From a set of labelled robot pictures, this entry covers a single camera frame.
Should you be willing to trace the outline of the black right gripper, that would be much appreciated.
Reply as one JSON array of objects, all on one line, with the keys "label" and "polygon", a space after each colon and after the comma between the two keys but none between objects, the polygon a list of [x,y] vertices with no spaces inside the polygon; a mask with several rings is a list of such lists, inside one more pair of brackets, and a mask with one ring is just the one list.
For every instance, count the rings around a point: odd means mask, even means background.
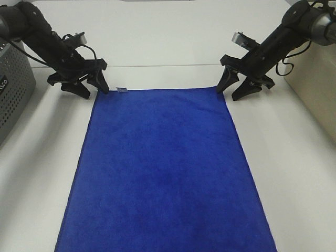
[{"label": "black right gripper", "polygon": [[266,73],[275,63],[267,58],[261,45],[248,51],[241,59],[224,55],[220,59],[220,63],[225,68],[216,87],[217,93],[223,92],[226,88],[238,82],[238,73],[247,77],[232,93],[234,101],[247,95],[261,92],[261,84],[265,85],[268,89],[271,89],[275,85],[274,81],[266,76]]}]

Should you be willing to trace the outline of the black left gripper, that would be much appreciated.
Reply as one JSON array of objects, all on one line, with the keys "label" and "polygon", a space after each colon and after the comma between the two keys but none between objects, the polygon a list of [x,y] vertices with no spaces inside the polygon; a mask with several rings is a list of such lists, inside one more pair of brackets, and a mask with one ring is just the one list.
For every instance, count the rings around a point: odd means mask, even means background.
[{"label": "black left gripper", "polygon": [[60,82],[62,91],[89,99],[90,91],[81,83],[82,79],[86,79],[88,84],[108,94],[109,86],[103,75],[107,63],[103,59],[98,59],[91,47],[87,45],[80,47],[89,49],[93,53],[93,59],[84,59],[74,49],[69,57],[61,60],[62,65],[56,67],[56,72],[48,77],[47,82],[52,86]]}]

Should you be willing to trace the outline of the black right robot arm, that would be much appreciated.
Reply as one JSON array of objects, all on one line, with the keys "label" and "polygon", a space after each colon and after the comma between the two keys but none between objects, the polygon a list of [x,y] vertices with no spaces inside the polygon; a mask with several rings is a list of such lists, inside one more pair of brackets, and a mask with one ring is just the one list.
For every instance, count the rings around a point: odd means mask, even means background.
[{"label": "black right robot arm", "polygon": [[241,32],[234,33],[232,41],[245,48],[247,54],[241,59],[229,55],[220,59],[225,68],[216,91],[221,93],[238,82],[238,74],[246,78],[232,94],[235,101],[260,92],[262,86],[271,89],[275,83],[266,75],[267,72],[291,57],[291,51],[304,43],[334,44],[335,8],[329,6],[328,1],[319,3],[319,7],[307,1],[294,3],[284,14],[280,25],[261,44]]}]

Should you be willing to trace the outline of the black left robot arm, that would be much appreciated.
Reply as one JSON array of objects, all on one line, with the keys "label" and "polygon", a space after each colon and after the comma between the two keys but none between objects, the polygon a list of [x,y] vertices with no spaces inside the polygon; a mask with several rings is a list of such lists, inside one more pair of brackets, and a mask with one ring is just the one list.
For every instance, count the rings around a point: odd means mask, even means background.
[{"label": "black left robot arm", "polygon": [[60,37],[52,30],[41,11],[30,2],[1,6],[1,38],[11,45],[22,41],[38,55],[37,62],[55,70],[47,82],[61,84],[61,90],[84,99],[90,91],[83,81],[107,94],[109,86],[103,76],[104,59],[84,59],[77,48],[86,46],[84,33]]}]

